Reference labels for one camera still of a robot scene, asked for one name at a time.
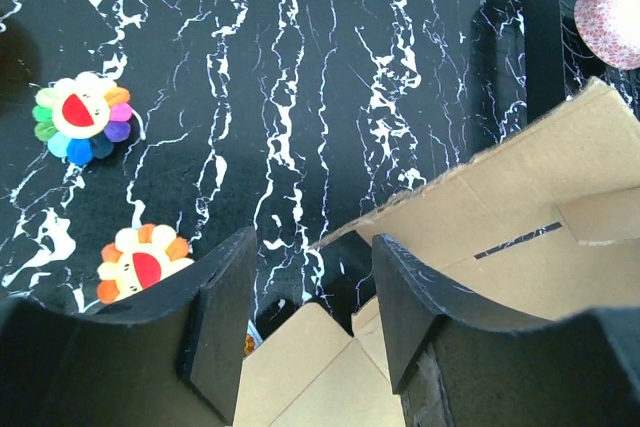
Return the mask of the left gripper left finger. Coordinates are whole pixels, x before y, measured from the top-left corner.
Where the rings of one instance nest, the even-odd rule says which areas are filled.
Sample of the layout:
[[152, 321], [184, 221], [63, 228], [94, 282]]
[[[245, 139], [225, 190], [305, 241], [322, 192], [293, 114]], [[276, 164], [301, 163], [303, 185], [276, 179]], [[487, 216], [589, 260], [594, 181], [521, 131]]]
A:
[[231, 425], [255, 263], [247, 227], [93, 315], [3, 300], [2, 424]]

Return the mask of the brown cardboard box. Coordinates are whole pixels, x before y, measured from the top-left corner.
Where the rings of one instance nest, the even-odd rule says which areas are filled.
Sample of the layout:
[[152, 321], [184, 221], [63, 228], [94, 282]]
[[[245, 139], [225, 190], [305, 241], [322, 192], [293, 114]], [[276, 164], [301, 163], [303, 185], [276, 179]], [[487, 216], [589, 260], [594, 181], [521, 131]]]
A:
[[[591, 79], [504, 143], [323, 240], [389, 235], [418, 260], [548, 321], [639, 312], [639, 122]], [[377, 299], [349, 329], [299, 308], [244, 363], [238, 426], [409, 426], [391, 386]]]

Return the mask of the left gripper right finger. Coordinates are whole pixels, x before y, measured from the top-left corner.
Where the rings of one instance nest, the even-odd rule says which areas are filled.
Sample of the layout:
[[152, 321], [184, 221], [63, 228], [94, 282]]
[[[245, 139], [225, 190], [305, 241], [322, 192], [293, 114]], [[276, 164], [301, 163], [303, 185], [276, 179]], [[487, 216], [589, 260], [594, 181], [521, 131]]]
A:
[[389, 235], [372, 266], [391, 386], [409, 426], [635, 426], [639, 312], [548, 321], [494, 302]]

